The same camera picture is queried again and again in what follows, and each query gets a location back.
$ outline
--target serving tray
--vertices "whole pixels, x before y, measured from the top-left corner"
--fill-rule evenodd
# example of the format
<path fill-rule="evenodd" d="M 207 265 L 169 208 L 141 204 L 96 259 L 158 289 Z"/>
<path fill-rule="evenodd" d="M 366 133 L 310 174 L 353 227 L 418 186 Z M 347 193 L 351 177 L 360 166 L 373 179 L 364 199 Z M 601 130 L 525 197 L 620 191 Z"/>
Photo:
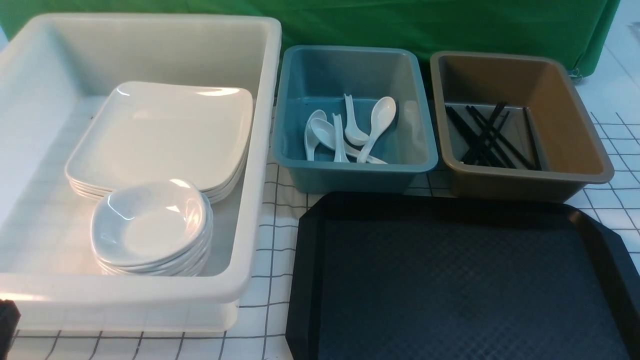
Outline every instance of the serving tray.
<path fill-rule="evenodd" d="M 304 359 L 639 359 L 640 277 L 567 205 L 332 193 L 300 219 Z"/>

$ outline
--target green cloth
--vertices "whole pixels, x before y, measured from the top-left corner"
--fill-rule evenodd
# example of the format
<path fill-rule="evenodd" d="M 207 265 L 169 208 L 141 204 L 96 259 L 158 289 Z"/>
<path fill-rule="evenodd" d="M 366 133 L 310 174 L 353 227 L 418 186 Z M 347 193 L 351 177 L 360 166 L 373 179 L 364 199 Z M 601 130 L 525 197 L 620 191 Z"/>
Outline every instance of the green cloth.
<path fill-rule="evenodd" d="M 546 56 L 590 75 L 620 0 L 1 0 L 11 38 L 47 12 L 221 13 L 282 23 L 296 44 L 398 47 L 425 62 L 440 50 Z"/>

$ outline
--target spoon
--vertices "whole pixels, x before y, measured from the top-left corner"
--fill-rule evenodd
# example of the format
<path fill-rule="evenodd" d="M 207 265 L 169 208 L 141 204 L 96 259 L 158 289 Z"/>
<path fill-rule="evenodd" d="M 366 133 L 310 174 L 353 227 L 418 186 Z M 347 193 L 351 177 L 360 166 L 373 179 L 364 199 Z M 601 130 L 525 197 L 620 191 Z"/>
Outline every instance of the spoon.
<path fill-rule="evenodd" d="M 314 111 L 309 119 L 307 120 L 307 125 L 305 126 L 305 152 L 307 153 L 307 161 L 314 160 L 314 154 L 316 153 L 316 147 L 320 143 L 318 138 L 314 135 L 313 130 L 311 130 L 311 120 L 313 119 L 322 119 L 326 121 L 326 114 L 322 110 Z"/>
<path fill-rule="evenodd" d="M 360 155 L 358 155 L 357 162 L 364 163 L 373 149 L 373 145 L 376 143 L 380 135 L 387 130 L 389 125 L 394 121 L 396 117 L 396 101 L 392 97 L 385 96 L 378 100 L 376 105 L 371 111 L 371 134 L 369 134 L 369 140 L 362 147 Z"/>
<path fill-rule="evenodd" d="M 350 143 L 355 146 L 363 146 L 369 139 L 369 135 L 365 134 L 358 128 L 356 124 L 356 115 L 353 111 L 353 98 L 351 95 L 344 94 L 344 104 L 347 108 L 347 127 L 344 130 L 344 136 Z"/>
<path fill-rule="evenodd" d="M 319 118 L 309 120 L 309 124 L 313 130 L 309 137 L 314 137 L 316 140 L 320 141 L 321 144 L 335 151 L 335 129 L 333 128 L 333 125 L 328 121 Z M 358 155 L 360 155 L 360 151 L 349 146 L 344 139 L 342 140 L 342 143 L 344 144 L 344 151 L 348 156 L 357 158 Z M 372 164 L 386 164 L 384 161 L 374 158 L 373 156 L 367 157 L 367 162 Z"/>
<path fill-rule="evenodd" d="M 335 129 L 335 155 L 334 163 L 348 163 L 347 154 L 344 152 L 344 135 L 342 134 L 342 115 L 333 115 L 333 128 Z"/>

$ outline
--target black chopsticks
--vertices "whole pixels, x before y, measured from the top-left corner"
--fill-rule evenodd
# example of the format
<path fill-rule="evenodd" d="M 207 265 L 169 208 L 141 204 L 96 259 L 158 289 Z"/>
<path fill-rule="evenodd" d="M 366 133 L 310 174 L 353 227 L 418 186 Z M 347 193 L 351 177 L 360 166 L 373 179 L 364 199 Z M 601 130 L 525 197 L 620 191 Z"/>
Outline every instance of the black chopsticks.
<path fill-rule="evenodd" d="M 488 120 L 474 106 L 465 107 L 473 121 L 480 128 L 481 132 L 479 135 L 477 135 L 476 132 L 465 122 L 465 120 L 462 119 L 462 117 L 456 112 L 453 107 L 445 107 L 449 119 L 469 146 L 468 151 L 464 154 L 460 161 L 468 165 L 516 168 L 516 165 L 513 163 L 513 161 L 511 161 L 504 149 L 498 143 L 498 140 L 500 140 L 500 142 L 504 144 L 504 146 L 506 146 L 507 149 L 511 151 L 511 153 L 513 153 L 513 155 L 518 159 L 518 161 L 522 163 L 525 168 L 527 168 L 528 170 L 541 170 L 540 157 L 538 155 L 537 148 L 534 142 L 533 128 L 531 121 L 529 120 L 526 108 L 523 108 L 522 111 L 528 130 L 528 140 L 530 143 L 529 145 L 531 146 L 535 164 L 532 164 L 529 160 L 527 160 L 527 158 L 525 158 L 522 153 L 520 153 L 520 151 L 518 151 L 518 149 L 516 149 L 516 147 L 511 142 L 509 142 L 509 140 L 507 140 L 504 135 L 500 133 L 509 118 L 509 115 L 511 113 L 510 111 L 507 111 L 504 116 L 502 116 L 502 120 L 499 122 L 497 128 L 493 126 L 496 121 L 498 121 L 500 114 L 506 106 L 506 102 L 499 102 L 493 109 L 492 114 Z M 495 149 L 495 152 L 498 154 L 502 161 L 498 159 L 496 155 L 494 155 L 492 151 L 493 149 Z"/>

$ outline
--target stack of bowls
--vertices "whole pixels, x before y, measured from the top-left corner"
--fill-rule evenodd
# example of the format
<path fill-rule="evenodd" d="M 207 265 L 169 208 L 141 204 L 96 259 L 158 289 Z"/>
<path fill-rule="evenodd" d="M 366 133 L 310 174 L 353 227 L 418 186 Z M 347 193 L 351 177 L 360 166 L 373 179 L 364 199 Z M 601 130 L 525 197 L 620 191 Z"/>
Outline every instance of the stack of bowls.
<path fill-rule="evenodd" d="M 196 276 L 211 252 L 213 211 L 191 183 L 124 188 L 93 212 L 93 253 L 107 275 Z"/>

